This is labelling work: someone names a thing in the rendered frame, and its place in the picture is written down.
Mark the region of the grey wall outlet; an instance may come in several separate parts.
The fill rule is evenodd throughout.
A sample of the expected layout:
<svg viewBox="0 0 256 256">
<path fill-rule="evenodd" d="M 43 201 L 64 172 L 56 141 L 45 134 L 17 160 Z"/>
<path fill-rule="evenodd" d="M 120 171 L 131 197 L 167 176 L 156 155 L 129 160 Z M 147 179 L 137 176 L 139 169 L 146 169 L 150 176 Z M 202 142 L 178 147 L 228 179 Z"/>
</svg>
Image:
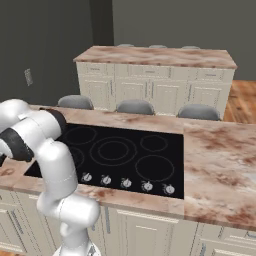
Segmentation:
<svg viewBox="0 0 256 256">
<path fill-rule="evenodd" d="M 24 71 L 24 75 L 25 75 L 25 79 L 26 79 L 26 83 L 28 86 L 33 84 L 33 79 L 32 79 L 32 74 L 31 74 L 31 70 L 30 69 L 26 69 Z"/>
</svg>

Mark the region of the black glass hob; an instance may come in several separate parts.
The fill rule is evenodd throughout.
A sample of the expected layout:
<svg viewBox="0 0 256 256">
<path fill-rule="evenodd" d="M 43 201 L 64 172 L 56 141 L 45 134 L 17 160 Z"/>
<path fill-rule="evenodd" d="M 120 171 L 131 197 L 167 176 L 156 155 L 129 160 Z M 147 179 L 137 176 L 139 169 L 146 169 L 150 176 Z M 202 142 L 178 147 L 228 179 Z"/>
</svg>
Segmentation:
<svg viewBox="0 0 256 256">
<path fill-rule="evenodd" d="M 184 136 L 181 134 L 69 123 L 58 140 L 69 147 L 81 184 L 184 197 Z M 83 182 L 84 173 L 90 173 L 92 180 Z M 106 175 L 111 177 L 111 183 L 102 185 L 101 179 Z M 126 178 L 132 182 L 129 188 L 121 186 Z M 147 181 L 153 185 L 149 192 L 142 190 L 142 183 Z M 165 194 L 164 184 L 171 184 L 175 192 Z"/>
</svg>

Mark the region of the cream drawer front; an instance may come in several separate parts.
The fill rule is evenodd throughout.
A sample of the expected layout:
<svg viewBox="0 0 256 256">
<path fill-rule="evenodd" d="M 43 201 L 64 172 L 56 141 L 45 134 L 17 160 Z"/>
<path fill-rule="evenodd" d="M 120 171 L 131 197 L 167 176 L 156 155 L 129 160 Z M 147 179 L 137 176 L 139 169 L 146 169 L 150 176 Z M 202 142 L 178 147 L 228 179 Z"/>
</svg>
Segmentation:
<svg viewBox="0 0 256 256">
<path fill-rule="evenodd" d="M 198 225 L 198 235 L 200 238 L 217 242 L 227 242 L 256 249 L 256 239 L 248 237 L 246 235 L 247 232 L 252 235 L 256 235 L 256 231 L 203 223 Z"/>
</svg>

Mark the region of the cream island cupboards marble top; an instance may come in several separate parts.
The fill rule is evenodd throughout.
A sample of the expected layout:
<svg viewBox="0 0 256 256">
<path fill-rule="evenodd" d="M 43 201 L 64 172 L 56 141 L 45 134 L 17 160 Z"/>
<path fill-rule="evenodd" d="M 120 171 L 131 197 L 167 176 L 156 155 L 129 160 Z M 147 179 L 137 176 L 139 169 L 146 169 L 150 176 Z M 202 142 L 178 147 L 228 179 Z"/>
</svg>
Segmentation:
<svg viewBox="0 0 256 256">
<path fill-rule="evenodd" d="M 127 99 L 175 116 L 187 104 L 225 112 L 237 65 L 225 50 L 93 46 L 74 58 L 80 93 L 98 110 Z"/>
</svg>

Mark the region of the cream cupboard door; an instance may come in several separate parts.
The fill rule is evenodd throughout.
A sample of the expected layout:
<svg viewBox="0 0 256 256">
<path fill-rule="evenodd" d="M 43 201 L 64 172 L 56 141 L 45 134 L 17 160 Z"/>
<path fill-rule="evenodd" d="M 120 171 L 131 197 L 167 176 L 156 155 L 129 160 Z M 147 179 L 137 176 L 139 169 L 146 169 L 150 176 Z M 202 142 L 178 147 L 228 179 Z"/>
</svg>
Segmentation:
<svg viewBox="0 0 256 256">
<path fill-rule="evenodd" d="M 196 222 L 110 209 L 113 256 L 190 256 Z"/>
<path fill-rule="evenodd" d="M 100 250 L 102 256 L 108 256 L 106 245 L 106 220 L 105 220 L 105 206 L 100 207 L 100 215 L 95 224 L 88 229 L 89 236 L 92 242 Z"/>
<path fill-rule="evenodd" d="M 25 256 L 43 256 L 22 207 L 10 191 L 3 189 L 0 189 L 0 250 Z"/>
<path fill-rule="evenodd" d="M 256 256 L 255 248 L 210 241 L 201 241 L 194 256 L 200 256 L 203 243 L 206 244 L 204 256 Z"/>
</svg>

